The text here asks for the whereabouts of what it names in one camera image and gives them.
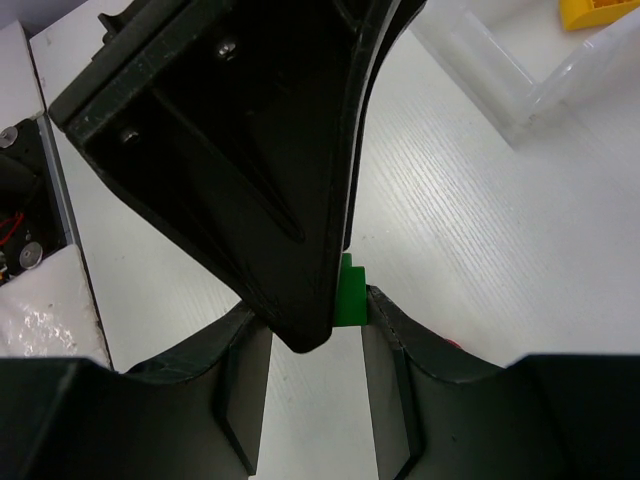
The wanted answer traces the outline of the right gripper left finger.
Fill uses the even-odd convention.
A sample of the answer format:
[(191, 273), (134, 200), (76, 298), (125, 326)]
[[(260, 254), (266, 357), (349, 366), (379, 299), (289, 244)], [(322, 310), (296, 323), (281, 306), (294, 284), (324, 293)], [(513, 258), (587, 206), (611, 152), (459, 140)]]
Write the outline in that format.
[(272, 333), (245, 304), (127, 371), (149, 388), (137, 437), (152, 475), (257, 471)]

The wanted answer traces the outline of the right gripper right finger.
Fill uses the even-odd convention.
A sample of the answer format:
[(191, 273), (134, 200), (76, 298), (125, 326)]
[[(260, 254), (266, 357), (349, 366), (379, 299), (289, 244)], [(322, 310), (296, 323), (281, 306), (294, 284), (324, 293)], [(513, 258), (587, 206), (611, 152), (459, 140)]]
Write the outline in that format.
[(407, 479), (428, 446), (417, 381), (464, 382), (501, 368), (449, 344), (375, 286), (361, 336), (378, 477)]

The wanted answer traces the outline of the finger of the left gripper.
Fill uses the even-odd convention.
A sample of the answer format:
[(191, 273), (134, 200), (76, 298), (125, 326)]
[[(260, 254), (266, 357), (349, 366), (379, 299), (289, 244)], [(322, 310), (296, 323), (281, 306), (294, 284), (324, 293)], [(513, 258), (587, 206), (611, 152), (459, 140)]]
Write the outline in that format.
[(365, 116), (420, 1), (135, 1), (51, 104), (107, 188), (293, 351), (331, 334)]

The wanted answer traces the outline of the green lego brick stack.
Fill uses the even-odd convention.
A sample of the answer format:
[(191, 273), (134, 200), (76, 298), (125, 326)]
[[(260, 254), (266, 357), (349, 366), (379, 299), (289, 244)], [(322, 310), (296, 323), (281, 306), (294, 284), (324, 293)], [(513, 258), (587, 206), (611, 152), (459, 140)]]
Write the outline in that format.
[(341, 259), (336, 296), (334, 327), (364, 326), (367, 324), (367, 284), (363, 266), (353, 264), (350, 253)]

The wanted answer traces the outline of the yellow black striped lego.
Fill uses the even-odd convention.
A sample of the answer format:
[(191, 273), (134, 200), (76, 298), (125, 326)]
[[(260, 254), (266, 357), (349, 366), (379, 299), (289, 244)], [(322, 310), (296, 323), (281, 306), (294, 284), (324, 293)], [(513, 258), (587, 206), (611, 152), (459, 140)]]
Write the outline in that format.
[(639, 7), (639, 0), (559, 0), (563, 28), (576, 31), (610, 25)]

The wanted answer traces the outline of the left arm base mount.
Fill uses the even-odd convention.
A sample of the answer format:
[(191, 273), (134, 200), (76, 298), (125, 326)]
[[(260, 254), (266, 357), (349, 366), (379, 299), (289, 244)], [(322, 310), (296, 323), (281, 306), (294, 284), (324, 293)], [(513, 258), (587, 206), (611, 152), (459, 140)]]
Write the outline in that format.
[(1, 131), (1, 283), (68, 245), (36, 121)]

